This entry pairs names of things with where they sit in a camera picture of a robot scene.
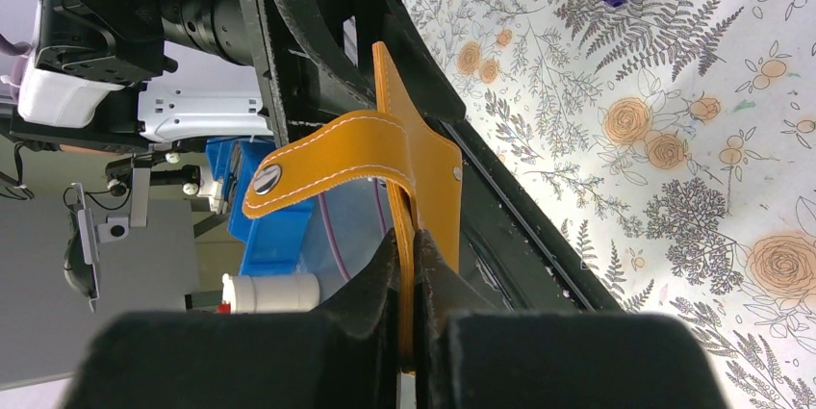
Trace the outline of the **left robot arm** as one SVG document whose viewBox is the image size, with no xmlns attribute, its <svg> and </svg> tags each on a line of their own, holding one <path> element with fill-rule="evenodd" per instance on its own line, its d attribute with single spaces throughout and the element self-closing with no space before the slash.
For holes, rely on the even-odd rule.
<svg viewBox="0 0 816 409">
<path fill-rule="evenodd" d="M 402 0 L 41 0 L 40 15 L 34 67 L 100 83 L 103 94 L 77 133 L 16 116 L 13 131 L 25 139 L 117 152 L 151 147 L 136 98 L 150 80 L 177 69 L 165 52 L 170 42 L 253 68 L 259 104 L 223 129 L 227 137 L 246 135 L 259 120 L 285 144 L 372 108 L 377 42 L 423 115 L 448 123 L 465 115 Z"/>
</svg>

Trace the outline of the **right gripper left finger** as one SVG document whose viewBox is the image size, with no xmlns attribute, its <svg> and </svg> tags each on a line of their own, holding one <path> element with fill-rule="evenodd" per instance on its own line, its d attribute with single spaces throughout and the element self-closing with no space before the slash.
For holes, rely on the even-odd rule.
<svg viewBox="0 0 816 409">
<path fill-rule="evenodd" d="M 399 262 L 389 232 L 308 312 L 131 313 L 89 346 L 67 408 L 394 408 Z"/>
</svg>

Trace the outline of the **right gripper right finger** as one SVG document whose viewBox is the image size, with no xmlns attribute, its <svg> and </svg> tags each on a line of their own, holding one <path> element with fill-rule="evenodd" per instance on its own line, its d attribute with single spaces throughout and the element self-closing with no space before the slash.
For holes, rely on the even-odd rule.
<svg viewBox="0 0 816 409">
<path fill-rule="evenodd" d="M 420 408 L 723 408 L 678 320 L 626 313 L 499 311 L 414 239 Z"/>
</svg>

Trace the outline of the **orange leather card holder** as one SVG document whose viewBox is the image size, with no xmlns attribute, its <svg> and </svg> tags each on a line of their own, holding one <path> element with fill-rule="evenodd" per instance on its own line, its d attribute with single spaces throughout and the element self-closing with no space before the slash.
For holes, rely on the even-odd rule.
<svg viewBox="0 0 816 409">
<path fill-rule="evenodd" d="M 252 219 L 350 181 L 387 185 L 400 270 L 399 364 L 414 358 L 414 238 L 429 231 L 447 265 L 459 269 L 463 164 L 461 149 L 419 114 L 386 44 L 372 47 L 376 107 L 336 119 L 260 162 L 242 204 Z"/>
</svg>

